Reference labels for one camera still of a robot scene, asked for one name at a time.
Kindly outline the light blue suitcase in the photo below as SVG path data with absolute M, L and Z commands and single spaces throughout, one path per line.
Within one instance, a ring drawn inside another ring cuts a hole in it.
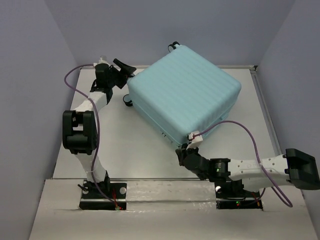
M 185 45 L 173 42 L 170 53 L 127 82 L 137 112 L 174 146 L 188 135 L 225 120 L 241 83 Z

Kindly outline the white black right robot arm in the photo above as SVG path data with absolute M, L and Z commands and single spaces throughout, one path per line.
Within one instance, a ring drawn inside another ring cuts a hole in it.
M 257 192 L 275 186 L 294 186 L 300 190 L 319 190 L 320 177 L 313 156 L 287 148 L 284 154 L 257 160 L 230 158 L 207 159 L 198 148 L 180 148 L 175 151 L 180 166 L 200 180 L 212 183 L 231 182 L 235 196 Z

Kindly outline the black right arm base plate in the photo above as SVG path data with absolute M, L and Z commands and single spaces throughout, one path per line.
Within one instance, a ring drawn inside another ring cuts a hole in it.
M 218 181 L 214 186 L 218 210 L 263 209 L 260 192 L 244 190 L 241 181 Z

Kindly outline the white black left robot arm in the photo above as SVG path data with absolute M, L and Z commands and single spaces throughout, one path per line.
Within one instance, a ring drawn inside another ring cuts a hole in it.
M 98 156 L 101 133 L 99 111 L 111 101 L 113 88 L 122 89 L 128 79 L 134 76 L 136 68 L 118 59 L 114 59 L 112 64 L 100 59 L 92 67 L 95 70 L 95 80 L 89 93 L 72 88 L 85 99 L 73 110 L 63 112 L 62 145 L 79 160 L 86 173 L 87 185 L 83 190 L 109 199 L 110 177 Z

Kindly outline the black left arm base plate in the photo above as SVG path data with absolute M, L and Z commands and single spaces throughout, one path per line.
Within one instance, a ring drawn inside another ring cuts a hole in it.
M 125 182 L 111 182 L 109 189 L 100 186 L 100 190 L 96 186 L 87 182 L 77 185 L 81 189 L 81 197 L 79 201 L 79 208 L 81 210 L 90 211 L 124 211 L 127 209 L 127 183 Z

